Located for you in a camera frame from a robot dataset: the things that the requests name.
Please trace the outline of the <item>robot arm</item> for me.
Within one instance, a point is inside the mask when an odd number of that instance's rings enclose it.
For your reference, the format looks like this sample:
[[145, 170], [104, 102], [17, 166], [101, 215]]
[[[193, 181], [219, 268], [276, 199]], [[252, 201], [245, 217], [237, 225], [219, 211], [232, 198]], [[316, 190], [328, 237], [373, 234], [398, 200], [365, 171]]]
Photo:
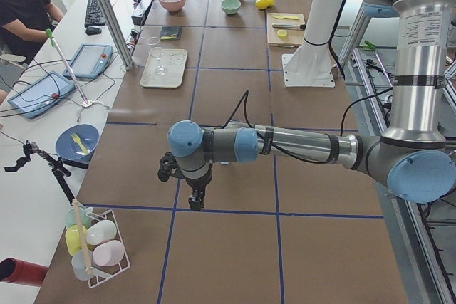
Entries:
[[370, 16], [399, 18], [393, 104], [378, 136], [290, 130], [228, 120], [201, 128], [184, 120], [167, 139], [170, 151], [158, 176], [183, 179], [192, 188], [190, 208], [204, 207], [216, 162], [252, 162], [283, 155], [310, 164], [340, 164], [364, 173], [406, 201], [426, 204], [455, 188], [455, 163], [445, 152], [437, 108], [445, 87], [447, 32], [455, 0], [365, 0]]

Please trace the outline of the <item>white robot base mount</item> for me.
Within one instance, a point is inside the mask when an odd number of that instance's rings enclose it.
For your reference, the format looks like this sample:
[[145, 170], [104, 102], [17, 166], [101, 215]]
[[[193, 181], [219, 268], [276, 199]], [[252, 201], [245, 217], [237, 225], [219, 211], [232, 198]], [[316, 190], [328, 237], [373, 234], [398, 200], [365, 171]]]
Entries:
[[304, 41], [294, 54], [283, 55], [284, 85], [332, 88], [329, 42], [337, 27], [343, 0], [313, 0], [304, 30]]

